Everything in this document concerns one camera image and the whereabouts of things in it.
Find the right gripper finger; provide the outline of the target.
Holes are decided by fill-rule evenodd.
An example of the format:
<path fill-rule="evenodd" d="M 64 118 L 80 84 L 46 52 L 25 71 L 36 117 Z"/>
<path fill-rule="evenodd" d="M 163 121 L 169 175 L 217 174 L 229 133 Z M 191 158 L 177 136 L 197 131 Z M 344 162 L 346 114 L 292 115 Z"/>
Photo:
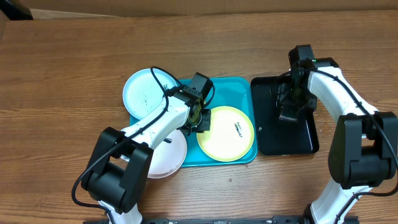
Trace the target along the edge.
<path fill-rule="evenodd" d="M 277 89 L 277 107 L 280 117 L 291 117 L 290 85 L 280 84 Z"/>
<path fill-rule="evenodd" d="M 295 119 L 299 120 L 301 114 L 314 112 L 317 109 L 317 98 L 297 98 L 295 100 Z"/>

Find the yellow-green plate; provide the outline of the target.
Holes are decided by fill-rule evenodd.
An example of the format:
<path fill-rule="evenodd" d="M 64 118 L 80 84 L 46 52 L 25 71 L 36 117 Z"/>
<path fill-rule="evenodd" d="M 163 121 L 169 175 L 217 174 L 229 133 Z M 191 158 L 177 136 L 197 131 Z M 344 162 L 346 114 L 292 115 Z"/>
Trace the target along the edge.
<path fill-rule="evenodd" d="M 210 112 L 210 129 L 197 134 L 201 150 L 219 162 L 244 157 L 254 143 L 254 126 L 249 117 L 232 106 L 218 106 Z"/>

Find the white pink-rimmed plate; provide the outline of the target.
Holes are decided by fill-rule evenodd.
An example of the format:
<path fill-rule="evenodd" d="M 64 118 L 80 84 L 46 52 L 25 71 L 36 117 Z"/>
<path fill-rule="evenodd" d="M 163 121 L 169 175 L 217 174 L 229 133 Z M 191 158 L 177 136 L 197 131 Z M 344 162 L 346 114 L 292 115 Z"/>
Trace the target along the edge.
<path fill-rule="evenodd" d="M 144 131 L 132 139 L 146 143 L 154 150 L 147 177 L 161 179 L 172 175 L 182 166 L 187 155 L 187 142 L 177 129 L 166 136 L 165 131 Z"/>

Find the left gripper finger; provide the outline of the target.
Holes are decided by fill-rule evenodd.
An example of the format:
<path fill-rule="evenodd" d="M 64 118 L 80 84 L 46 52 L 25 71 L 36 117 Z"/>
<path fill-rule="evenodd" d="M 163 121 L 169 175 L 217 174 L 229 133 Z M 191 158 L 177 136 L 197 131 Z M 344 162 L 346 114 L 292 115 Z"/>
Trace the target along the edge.
<path fill-rule="evenodd" d="M 197 125 L 197 132 L 203 133 L 205 131 L 210 130 L 211 126 L 211 110 L 210 109 L 203 109 L 201 111 L 201 120 Z"/>
<path fill-rule="evenodd" d="M 190 126 L 190 125 L 184 124 L 181 127 L 181 131 L 185 134 L 191 134 L 191 133 L 196 133 L 198 131 L 198 128 L 196 126 Z"/>

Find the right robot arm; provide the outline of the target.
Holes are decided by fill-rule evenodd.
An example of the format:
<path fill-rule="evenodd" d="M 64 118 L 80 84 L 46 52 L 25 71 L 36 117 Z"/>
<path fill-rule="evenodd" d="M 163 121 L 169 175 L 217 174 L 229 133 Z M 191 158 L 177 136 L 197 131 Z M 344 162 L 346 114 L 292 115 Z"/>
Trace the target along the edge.
<path fill-rule="evenodd" d="M 332 58 L 290 59 L 289 82 L 277 92 L 279 118 L 296 121 L 299 111 L 320 100 L 336 123 L 328 155 L 331 179 L 309 206 L 310 223 L 344 223 L 363 196 L 389 197 L 373 192 L 397 172 L 397 116 L 367 103 L 345 80 Z"/>

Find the green scrubbing sponge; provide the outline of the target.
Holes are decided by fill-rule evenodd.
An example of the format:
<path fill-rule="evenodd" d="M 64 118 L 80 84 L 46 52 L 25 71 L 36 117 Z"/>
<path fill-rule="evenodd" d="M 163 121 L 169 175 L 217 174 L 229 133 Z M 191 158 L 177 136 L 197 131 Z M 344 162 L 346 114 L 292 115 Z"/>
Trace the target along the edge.
<path fill-rule="evenodd" d="M 298 115 L 296 113 L 292 114 L 286 114 L 286 113 L 281 113 L 279 115 L 280 120 L 288 121 L 288 122 L 297 122 L 298 120 Z"/>

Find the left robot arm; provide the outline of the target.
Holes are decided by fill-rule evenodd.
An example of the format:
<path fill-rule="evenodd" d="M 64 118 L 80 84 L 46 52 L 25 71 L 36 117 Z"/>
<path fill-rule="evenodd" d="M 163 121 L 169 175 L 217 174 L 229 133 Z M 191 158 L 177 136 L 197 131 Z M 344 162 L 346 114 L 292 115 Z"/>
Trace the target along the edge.
<path fill-rule="evenodd" d="M 172 89 L 145 118 L 121 131 L 104 129 L 88 165 L 76 180 L 105 211 L 109 223 L 140 223 L 137 203 L 146 185 L 155 148 L 177 129 L 209 130 L 209 92 Z"/>

